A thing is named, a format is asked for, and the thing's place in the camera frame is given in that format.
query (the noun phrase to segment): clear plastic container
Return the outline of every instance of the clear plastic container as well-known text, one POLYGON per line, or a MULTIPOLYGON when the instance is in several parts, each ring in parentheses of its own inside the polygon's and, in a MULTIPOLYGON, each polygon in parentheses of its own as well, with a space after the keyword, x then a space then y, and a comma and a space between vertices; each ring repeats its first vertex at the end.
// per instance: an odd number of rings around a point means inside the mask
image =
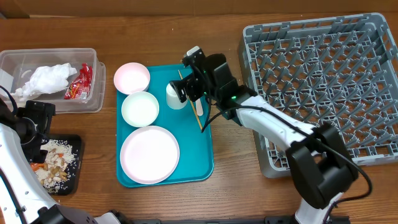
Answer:
MULTIPOLYGON (((5 50, 0 53, 0 69, 13 77, 11 93, 28 82, 37 67, 54 66, 70 63, 78 71, 83 63, 93 67, 93 80, 88 97, 84 100, 64 100, 66 90, 53 94, 43 94, 36 101, 52 103, 57 113, 95 113, 101 110, 105 94, 105 65, 98 61, 94 49, 33 49, 5 50)), ((79 76, 79 72, 68 78, 69 84, 79 76)), ((0 95, 8 107, 12 109, 8 98, 0 95)))

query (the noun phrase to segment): white cloth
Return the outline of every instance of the white cloth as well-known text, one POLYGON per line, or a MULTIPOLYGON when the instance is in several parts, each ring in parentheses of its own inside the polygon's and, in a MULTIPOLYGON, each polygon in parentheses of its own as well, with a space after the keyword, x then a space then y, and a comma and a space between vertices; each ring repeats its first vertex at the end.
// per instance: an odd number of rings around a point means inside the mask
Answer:
POLYGON ((36 69, 30 80, 22 88, 11 93, 16 100, 33 100, 41 94, 51 94, 68 88, 67 78, 77 73, 69 63, 52 67, 43 66, 36 69))

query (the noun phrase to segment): yellow stick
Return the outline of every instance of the yellow stick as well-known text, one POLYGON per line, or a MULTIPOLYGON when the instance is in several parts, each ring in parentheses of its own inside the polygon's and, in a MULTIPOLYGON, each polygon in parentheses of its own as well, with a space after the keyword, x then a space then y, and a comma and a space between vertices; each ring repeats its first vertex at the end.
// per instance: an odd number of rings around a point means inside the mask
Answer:
POLYGON ((193 113, 195 114, 195 117, 197 118, 197 121, 198 121, 198 124, 199 124, 199 127, 200 127, 200 131, 201 131, 202 127, 201 127, 201 123, 200 123, 200 120, 199 120, 197 111, 196 111, 195 107, 193 106, 192 101, 189 100, 189 102, 191 103, 191 107, 192 107, 193 113))

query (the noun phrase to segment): gray dish rack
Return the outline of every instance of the gray dish rack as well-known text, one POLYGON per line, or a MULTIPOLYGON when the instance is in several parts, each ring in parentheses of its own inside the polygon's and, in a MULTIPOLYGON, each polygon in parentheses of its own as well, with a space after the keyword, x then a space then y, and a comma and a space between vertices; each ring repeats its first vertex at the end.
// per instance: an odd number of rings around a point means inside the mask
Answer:
MULTIPOLYGON (((359 165, 398 160, 398 49, 378 13, 247 26, 245 84, 291 117, 340 130, 359 165)), ((290 174, 284 153, 254 132, 266 177, 290 174)))

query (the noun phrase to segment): red packet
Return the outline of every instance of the red packet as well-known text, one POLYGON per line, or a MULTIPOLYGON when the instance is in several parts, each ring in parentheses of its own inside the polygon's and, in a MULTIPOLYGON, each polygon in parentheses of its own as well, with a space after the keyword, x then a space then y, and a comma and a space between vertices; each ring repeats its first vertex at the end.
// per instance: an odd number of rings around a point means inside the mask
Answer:
POLYGON ((90 94, 93 68, 86 63, 82 64, 80 75, 70 84, 65 93, 65 100, 84 100, 90 94))

